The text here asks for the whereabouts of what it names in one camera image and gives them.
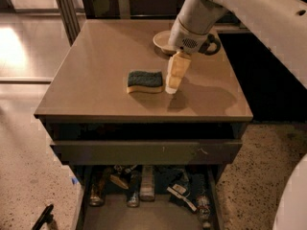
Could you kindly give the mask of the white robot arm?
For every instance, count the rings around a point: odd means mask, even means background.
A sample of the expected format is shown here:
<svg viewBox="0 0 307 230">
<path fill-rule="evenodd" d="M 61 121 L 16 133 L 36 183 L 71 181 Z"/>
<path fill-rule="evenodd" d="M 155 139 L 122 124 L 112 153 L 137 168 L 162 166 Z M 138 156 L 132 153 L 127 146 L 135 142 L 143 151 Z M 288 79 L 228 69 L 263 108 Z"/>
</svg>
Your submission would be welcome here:
<svg viewBox="0 0 307 230">
<path fill-rule="evenodd" d="M 307 17 L 300 0 L 185 0 L 170 44 L 196 53 L 226 12 L 307 86 Z M 221 188 L 225 230 L 307 230 L 305 126 L 251 126 L 246 141 Z"/>
</svg>

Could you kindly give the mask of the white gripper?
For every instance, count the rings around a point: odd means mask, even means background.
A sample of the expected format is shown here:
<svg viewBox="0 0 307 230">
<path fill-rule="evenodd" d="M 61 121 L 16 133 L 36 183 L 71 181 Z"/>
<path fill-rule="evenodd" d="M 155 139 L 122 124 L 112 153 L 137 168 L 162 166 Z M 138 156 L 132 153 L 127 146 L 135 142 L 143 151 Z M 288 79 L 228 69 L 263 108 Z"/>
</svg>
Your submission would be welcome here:
<svg viewBox="0 0 307 230">
<path fill-rule="evenodd" d="M 217 54 L 221 49 L 220 40 L 213 34 L 194 34 L 186 29 L 177 18 L 170 31 L 168 44 L 177 51 L 168 62 L 165 91 L 175 94 L 189 68 L 191 54 L 201 53 L 207 56 Z"/>
</svg>

